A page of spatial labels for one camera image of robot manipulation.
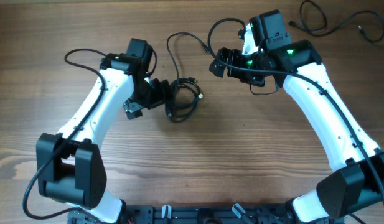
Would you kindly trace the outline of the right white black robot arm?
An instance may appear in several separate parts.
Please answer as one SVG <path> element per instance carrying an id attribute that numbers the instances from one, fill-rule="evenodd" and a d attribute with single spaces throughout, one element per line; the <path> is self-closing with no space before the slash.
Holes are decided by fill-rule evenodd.
<path id="1" fill-rule="evenodd" d="M 378 202 L 384 208 L 384 151 L 347 109 L 313 45 L 293 42 L 278 10 L 252 17 L 238 36 L 242 49 L 213 52 L 210 71 L 249 87 L 273 77 L 306 116 L 332 169 L 314 190 L 286 202 L 279 221 L 334 223 Z"/>

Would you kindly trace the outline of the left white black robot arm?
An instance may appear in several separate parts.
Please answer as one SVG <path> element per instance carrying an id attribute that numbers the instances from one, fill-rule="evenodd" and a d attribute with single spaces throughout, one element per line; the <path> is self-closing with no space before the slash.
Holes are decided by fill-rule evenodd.
<path id="1" fill-rule="evenodd" d="M 66 203 L 100 223 L 131 223 L 124 200 L 106 189 L 100 154 L 103 139 L 120 109 L 128 119 L 172 98 L 167 80 L 151 79 L 156 56 L 145 40 L 131 39 L 126 52 L 106 54 L 91 92 L 57 134 L 44 133 L 36 145 L 37 173 L 32 179 L 43 197 Z"/>

